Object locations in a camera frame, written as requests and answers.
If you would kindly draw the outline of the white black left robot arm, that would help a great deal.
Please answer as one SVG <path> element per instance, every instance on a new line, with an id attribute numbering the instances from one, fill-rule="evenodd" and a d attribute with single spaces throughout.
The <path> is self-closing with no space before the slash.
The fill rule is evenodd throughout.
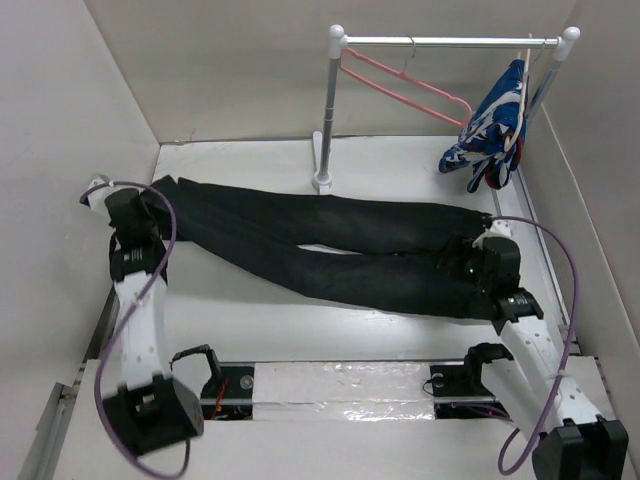
<path id="1" fill-rule="evenodd" d="M 115 337 L 120 342 L 120 380 L 115 393 L 99 404 L 117 441 L 133 458 L 202 435 L 200 400 L 174 377 L 174 362 L 202 354 L 188 384 L 201 396 L 224 389 L 219 361 L 207 345 L 175 355 L 166 348 L 164 306 L 169 248 L 157 223 L 135 188 L 122 188 L 104 199 L 113 236 L 110 276 L 119 301 Z"/>

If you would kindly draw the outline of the black denim trousers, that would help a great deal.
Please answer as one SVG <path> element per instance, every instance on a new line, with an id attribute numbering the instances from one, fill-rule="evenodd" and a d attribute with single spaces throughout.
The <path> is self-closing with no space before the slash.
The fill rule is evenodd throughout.
<path id="1" fill-rule="evenodd" d="M 145 201 L 177 238 L 306 297 L 386 312 L 489 320 L 491 299 L 438 267 L 484 212 L 436 203 L 271 193 L 165 176 Z"/>

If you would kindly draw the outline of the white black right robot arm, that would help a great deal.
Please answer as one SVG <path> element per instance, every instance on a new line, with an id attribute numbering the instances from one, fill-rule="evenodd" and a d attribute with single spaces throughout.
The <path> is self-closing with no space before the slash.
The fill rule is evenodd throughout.
<path id="1" fill-rule="evenodd" d="M 445 247 L 439 269 L 491 301 L 500 338 L 471 347 L 460 378 L 473 393 L 489 391 L 531 440 L 537 478 L 619 479 L 628 433 L 567 374 L 567 356 L 554 345 L 537 300 L 520 285 L 520 263 L 519 247 L 503 236 L 454 238 Z"/>

